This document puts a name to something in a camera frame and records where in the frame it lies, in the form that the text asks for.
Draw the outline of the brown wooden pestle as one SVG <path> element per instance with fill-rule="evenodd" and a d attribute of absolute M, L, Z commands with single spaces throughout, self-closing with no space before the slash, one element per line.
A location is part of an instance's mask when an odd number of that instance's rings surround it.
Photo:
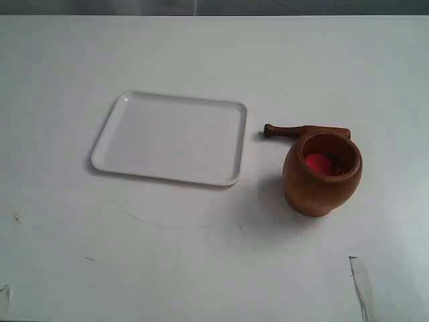
<path fill-rule="evenodd" d="M 284 137 L 298 139 L 314 131 L 329 131 L 337 133 L 345 138 L 351 139 L 351 131 L 343 127 L 325 127 L 319 125 L 302 125 L 298 127 L 278 127 L 266 123 L 263 127 L 263 136 L 265 138 Z"/>

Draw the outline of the brown wooden mortar bowl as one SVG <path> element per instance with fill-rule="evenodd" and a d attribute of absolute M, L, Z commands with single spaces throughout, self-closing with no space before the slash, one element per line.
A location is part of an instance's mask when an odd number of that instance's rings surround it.
<path fill-rule="evenodd" d="M 305 157 L 321 153 L 329 157 L 339 175 L 311 169 Z M 311 131 L 292 145 L 284 160 L 284 194 L 291 208 L 302 215 L 321 217 L 343 205 L 361 180 L 363 161 L 358 147 L 333 131 Z"/>

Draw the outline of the red ball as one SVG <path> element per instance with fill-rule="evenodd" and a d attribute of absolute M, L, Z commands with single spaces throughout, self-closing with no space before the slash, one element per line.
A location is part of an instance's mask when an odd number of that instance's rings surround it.
<path fill-rule="evenodd" d="M 334 166 L 330 158 L 321 153 L 312 153 L 304 158 L 306 165 L 314 171 L 327 175 L 334 175 Z"/>

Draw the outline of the white rectangular plastic tray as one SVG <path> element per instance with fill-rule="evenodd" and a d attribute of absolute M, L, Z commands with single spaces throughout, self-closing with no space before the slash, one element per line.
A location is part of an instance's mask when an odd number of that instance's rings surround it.
<path fill-rule="evenodd" d="M 240 102 L 128 91 L 115 99 L 90 163 L 109 174 L 232 186 L 246 123 Z"/>

